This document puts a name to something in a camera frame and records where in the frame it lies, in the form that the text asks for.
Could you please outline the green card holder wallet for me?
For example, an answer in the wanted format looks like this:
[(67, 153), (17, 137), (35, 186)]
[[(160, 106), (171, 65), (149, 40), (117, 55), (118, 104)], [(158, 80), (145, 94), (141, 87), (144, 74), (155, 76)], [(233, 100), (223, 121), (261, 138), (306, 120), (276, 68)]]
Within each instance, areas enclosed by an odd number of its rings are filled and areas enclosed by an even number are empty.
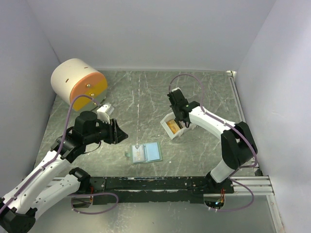
[(145, 152), (145, 157), (146, 157), (146, 161), (145, 162), (133, 163), (133, 159), (132, 159), (132, 146), (129, 147), (129, 151), (126, 151), (124, 153), (124, 156), (127, 157), (127, 158), (130, 158), (131, 162), (133, 164), (154, 163), (154, 162), (159, 162), (159, 161), (163, 160), (160, 143), (152, 142), (152, 143), (144, 143), (144, 144), (141, 144), (141, 145), (144, 146), (144, 152)]

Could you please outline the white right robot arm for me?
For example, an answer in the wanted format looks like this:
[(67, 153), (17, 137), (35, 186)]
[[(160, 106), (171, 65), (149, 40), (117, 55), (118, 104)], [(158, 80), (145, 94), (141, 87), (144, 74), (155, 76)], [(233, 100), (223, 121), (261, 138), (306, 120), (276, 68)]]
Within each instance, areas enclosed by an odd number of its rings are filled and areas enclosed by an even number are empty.
[(217, 193), (222, 189), (225, 179), (257, 155), (258, 150), (249, 126), (243, 121), (227, 121), (196, 101), (188, 102), (180, 88), (170, 91), (168, 99), (176, 124), (184, 125), (185, 128), (201, 127), (220, 140), (222, 159), (207, 174), (206, 181), (207, 190)]

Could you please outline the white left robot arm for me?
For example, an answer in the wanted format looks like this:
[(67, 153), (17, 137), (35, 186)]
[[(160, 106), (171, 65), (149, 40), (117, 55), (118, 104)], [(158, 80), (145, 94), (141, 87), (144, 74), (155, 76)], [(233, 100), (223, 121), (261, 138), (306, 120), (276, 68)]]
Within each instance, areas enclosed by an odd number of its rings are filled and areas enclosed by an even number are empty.
[(13, 190), (0, 199), (0, 225), (8, 233), (27, 233), (39, 214), (67, 195), (84, 195), (91, 190), (90, 175), (79, 167), (72, 169), (57, 185), (47, 185), (80, 155), (87, 145), (118, 144), (128, 138), (116, 119), (103, 121), (96, 113), (84, 111), (74, 126), (65, 128), (46, 156)]

